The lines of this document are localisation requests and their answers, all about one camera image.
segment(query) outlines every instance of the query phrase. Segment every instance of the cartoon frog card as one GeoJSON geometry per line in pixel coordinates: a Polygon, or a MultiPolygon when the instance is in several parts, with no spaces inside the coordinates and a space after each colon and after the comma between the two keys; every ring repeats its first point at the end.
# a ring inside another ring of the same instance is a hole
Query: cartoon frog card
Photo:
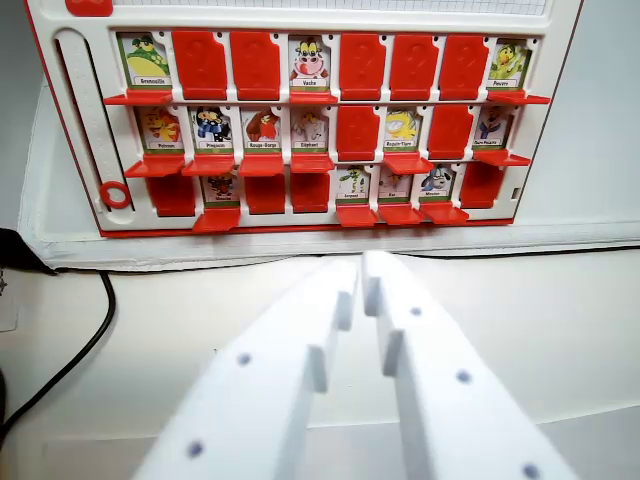
{"type": "Polygon", "coordinates": [[[289,87],[294,91],[329,90],[331,50],[320,35],[289,37],[289,87]]]}
{"type": "Polygon", "coordinates": [[[180,123],[167,107],[136,107],[142,148],[146,153],[182,153],[180,123]]]}
{"type": "Polygon", "coordinates": [[[499,38],[489,70],[487,89],[521,89],[530,59],[531,50],[527,48],[525,40],[499,38]]]}
{"type": "Polygon", "coordinates": [[[243,109],[242,135],[244,150],[247,153],[274,153],[281,151],[280,117],[269,107],[262,109],[243,109]]]}
{"type": "Polygon", "coordinates": [[[379,203],[404,203],[411,196],[413,175],[397,175],[387,167],[380,169],[379,203]]]}
{"type": "Polygon", "coordinates": [[[291,109],[291,149],[294,152],[325,153],[328,150],[329,122],[320,108],[291,109]]]}
{"type": "Polygon", "coordinates": [[[118,48],[127,85],[140,89],[171,88],[171,76],[164,45],[151,33],[117,34],[118,48]]]}
{"type": "Polygon", "coordinates": [[[189,119],[196,153],[233,153],[231,119],[220,107],[189,107],[189,119]]]}
{"type": "Polygon", "coordinates": [[[384,126],[384,151],[417,150],[421,122],[422,117],[415,109],[389,107],[384,126]]]}
{"type": "Polygon", "coordinates": [[[439,163],[420,182],[420,203],[447,202],[451,200],[451,190],[456,172],[451,167],[439,163]]]}
{"type": "Polygon", "coordinates": [[[499,150],[505,148],[513,115],[510,107],[491,106],[480,110],[478,127],[473,135],[474,150],[499,150]]]}
{"type": "Polygon", "coordinates": [[[239,207],[238,179],[231,173],[201,177],[205,208],[239,207]]]}
{"type": "Polygon", "coordinates": [[[371,174],[362,165],[340,168],[336,204],[368,203],[371,174]]]}

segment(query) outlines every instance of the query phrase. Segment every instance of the character card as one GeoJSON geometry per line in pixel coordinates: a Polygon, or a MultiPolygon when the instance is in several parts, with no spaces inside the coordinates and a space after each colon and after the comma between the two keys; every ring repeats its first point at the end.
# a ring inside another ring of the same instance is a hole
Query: character card
{"type": "Polygon", "coordinates": [[[510,107],[484,107],[480,110],[478,128],[473,136],[474,150],[505,148],[511,132],[513,115],[510,107]]]}
{"type": "Polygon", "coordinates": [[[329,144],[329,121],[320,108],[291,109],[291,149],[294,152],[324,153],[329,144]]]}
{"type": "Polygon", "coordinates": [[[142,148],[147,153],[182,153],[178,117],[167,107],[135,107],[142,148]]]}
{"type": "Polygon", "coordinates": [[[396,175],[387,167],[380,168],[379,203],[404,203],[411,196],[413,175],[396,175]]]}
{"type": "Polygon", "coordinates": [[[329,90],[331,50],[320,35],[289,37],[289,86],[294,91],[329,90]]]}
{"type": "Polygon", "coordinates": [[[384,126],[385,152],[411,152],[418,149],[422,117],[415,109],[387,110],[384,126]]]}
{"type": "Polygon", "coordinates": [[[117,34],[127,85],[131,88],[171,88],[171,76],[164,45],[151,33],[117,34]]]}
{"type": "Polygon", "coordinates": [[[202,177],[205,208],[239,207],[238,179],[231,173],[202,177]]]}
{"type": "Polygon", "coordinates": [[[425,175],[420,183],[420,203],[447,202],[451,200],[451,190],[456,172],[442,163],[425,175]]]}
{"type": "Polygon", "coordinates": [[[196,153],[233,153],[231,119],[220,107],[189,107],[189,118],[196,153]]]}
{"type": "Polygon", "coordinates": [[[270,108],[240,111],[244,149],[247,153],[274,153],[281,150],[280,117],[270,108]]]}
{"type": "Polygon", "coordinates": [[[521,89],[530,59],[531,50],[526,47],[525,40],[499,38],[489,70],[487,89],[521,89]]]}
{"type": "Polygon", "coordinates": [[[363,166],[341,168],[337,174],[336,204],[368,203],[371,174],[363,166]]]}

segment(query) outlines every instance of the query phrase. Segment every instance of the cartoon bird card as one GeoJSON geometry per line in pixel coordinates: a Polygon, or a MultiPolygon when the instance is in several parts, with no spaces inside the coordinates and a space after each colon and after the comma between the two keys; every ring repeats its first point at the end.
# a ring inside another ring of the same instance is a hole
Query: cartoon bird card
{"type": "Polygon", "coordinates": [[[291,149],[294,152],[325,153],[329,144],[329,122],[320,108],[291,109],[291,149]]]}
{"type": "Polygon", "coordinates": [[[233,153],[231,119],[220,107],[189,107],[189,118],[196,153],[233,153]]]}
{"type": "Polygon", "coordinates": [[[341,168],[338,174],[336,204],[368,203],[371,174],[364,166],[341,168]]]}
{"type": "Polygon", "coordinates": [[[420,203],[447,202],[451,200],[451,190],[456,172],[442,163],[436,165],[424,176],[420,183],[420,203]]]}
{"type": "Polygon", "coordinates": [[[422,117],[415,109],[389,107],[384,126],[385,152],[411,152],[418,149],[422,117]]]}
{"type": "Polygon", "coordinates": [[[489,78],[488,90],[519,90],[524,84],[531,50],[525,40],[499,38],[496,44],[489,78]]]}
{"type": "Polygon", "coordinates": [[[231,173],[202,177],[205,208],[239,207],[238,179],[231,173]]]}
{"type": "Polygon", "coordinates": [[[151,33],[118,33],[118,47],[127,85],[130,88],[171,88],[171,76],[164,45],[151,33]]]}
{"type": "Polygon", "coordinates": [[[411,196],[413,175],[397,175],[387,167],[380,169],[379,203],[404,203],[411,196]]]}
{"type": "Polygon", "coordinates": [[[247,153],[274,153],[281,151],[280,117],[269,107],[259,110],[243,109],[242,134],[247,153]]]}
{"type": "Polygon", "coordinates": [[[499,150],[505,148],[513,115],[510,107],[484,107],[480,110],[478,127],[473,136],[474,150],[499,150]]]}
{"type": "Polygon", "coordinates": [[[331,50],[320,35],[289,37],[289,86],[294,91],[329,90],[331,50]]]}
{"type": "Polygon", "coordinates": [[[136,107],[142,148],[146,153],[182,153],[178,117],[167,107],[136,107]]]}

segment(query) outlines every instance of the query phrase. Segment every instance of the red ring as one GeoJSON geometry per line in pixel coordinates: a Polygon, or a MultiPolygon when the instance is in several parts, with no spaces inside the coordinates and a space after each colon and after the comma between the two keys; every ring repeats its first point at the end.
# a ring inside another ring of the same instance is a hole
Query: red ring
{"type": "Polygon", "coordinates": [[[126,185],[120,182],[103,183],[100,186],[100,198],[111,208],[125,208],[131,205],[131,194],[129,193],[129,189],[126,185]],[[122,200],[121,202],[114,202],[111,199],[111,195],[109,194],[109,189],[111,188],[115,188],[116,190],[120,190],[122,193],[124,193],[124,200],[122,200]]]}

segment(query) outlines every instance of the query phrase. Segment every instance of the red plastic flap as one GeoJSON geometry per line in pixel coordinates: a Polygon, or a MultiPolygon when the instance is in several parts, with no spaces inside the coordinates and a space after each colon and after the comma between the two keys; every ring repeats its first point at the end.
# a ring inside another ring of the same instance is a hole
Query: red plastic flap
{"type": "Polygon", "coordinates": [[[195,215],[196,200],[193,181],[182,175],[162,178],[147,178],[147,188],[151,202],[159,217],[192,217],[195,215]]]}
{"type": "Polygon", "coordinates": [[[492,102],[507,103],[509,105],[547,105],[551,103],[549,97],[527,95],[524,90],[490,90],[487,100],[492,102]]]}
{"type": "Polygon", "coordinates": [[[462,158],[469,142],[473,115],[466,105],[437,105],[433,108],[429,133],[429,158],[462,158]]]}
{"type": "Polygon", "coordinates": [[[293,173],[291,203],[293,213],[326,212],[329,209],[329,174],[293,173]]]}
{"type": "Polygon", "coordinates": [[[331,92],[289,92],[289,103],[294,105],[327,105],[338,103],[338,99],[331,92]]]}
{"type": "Polygon", "coordinates": [[[381,204],[378,213],[389,225],[418,225],[424,220],[424,215],[410,203],[381,204]]]}
{"type": "Polygon", "coordinates": [[[193,162],[182,169],[182,174],[187,176],[223,175],[233,170],[235,160],[233,155],[214,155],[196,153],[193,162]]]}
{"type": "Polygon", "coordinates": [[[227,66],[224,46],[210,31],[174,31],[178,75],[187,100],[226,100],[227,66]]]}
{"type": "Polygon", "coordinates": [[[244,188],[250,213],[284,213],[284,175],[247,177],[244,188]]]}
{"type": "Polygon", "coordinates": [[[126,105],[144,107],[146,105],[168,105],[173,101],[171,89],[135,90],[128,88],[124,95],[116,95],[104,99],[105,105],[126,105]]]}
{"type": "Polygon", "coordinates": [[[240,223],[240,207],[207,208],[193,226],[193,233],[228,232],[240,223]]]}
{"type": "Polygon", "coordinates": [[[422,212],[436,225],[461,225],[469,219],[469,214],[451,202],[428,202],[420,205],[422,212]]]}
{"type": "Polygon", "coordinates": [[[100,185],[100,198],[105,203],[105,205],[108,205],[109,207],[115,209],[126,208],[131,205],[131,193],[129,192],[129,188],[124,183],[120,182],[111,181],[105,182],[100,185]],[[124,198],[121,201],[116,202],[115,200],[111,199],[111,192],[109,192],[109,190],[111,190],[112,188],[115,190],[120,190],[120,192],[122,192],[124,198]]]}
{"type": "Polygon", "coordinates": [[[391,100],[429,100],[438,47],[426,34],[396,35],[391,62],[391,100]]]}
{"type": "Polygon", "coordinates": [[[113,0],[66,0],[67,10],[76,17],[109,17],[113,0]]]}
{"type": "Polygon", "coordinates": [[[378,215],[366,205],[336,205],[338,220],[343,227],[373,227],[378,215]]]}
{"type": "Polygon", "coordinates": [[[343,33],[340,40],[342,100],[380,100],[387,47],[377,33],[343,33]]]}
{"type": "Polygon", "coordinates": [[[293,152],[291,156],[291,173],[326,173],[334,167],[328,153],[293,152]]]}
{"type": "Polygon", "coordinates": [[[440,72],[440,100],[475,100],[489,49],[482,35],[450,35],[440,72]]]}
{"type": "Polygon", "coordinates": [[[420,156],[420,152],[385,152],[384,163],[396,175],[428,173],[435,165],[420,156]]]}
{"type": "Polygon", "coordinates": [[[280,47],[268,32],[231,32],[238,100],[280,99],[280,47]]]}
{"type": "Polygon", "coordinates": [[[279,153],[245,155],[238,175],[241,177],[272,177],[284,173],[284,160],[279,153]]]}
{"type": "Polygon", "coordinates": [[[142,161],[137,162],[124,172],[124,176],[127,178],[166,177],[180,172],[182,167],[184,167],[184,155],[182,153],[145,153],[142,156],[142,161]]]}
{"type": "Polygon", "coordinates": [[[373,160],[379,126],[380,117],[373,112],[373,107],[350,105],[338,108],[338,160],[373,160]]]}
{"type": "Polygon", "coordinates": [[[460,203],[462,208],[493,208],[493,202],[500,193],[504,171],[482,162],[467,164],[460,203]]]}
{"type": "Polygon", "coordinates": [[[477,150],[473,152],[473,158],[494,167],[528,167],[531,165],[529,158],[510,155],[509,150],[506,148],[500,150],[477,150]]]}

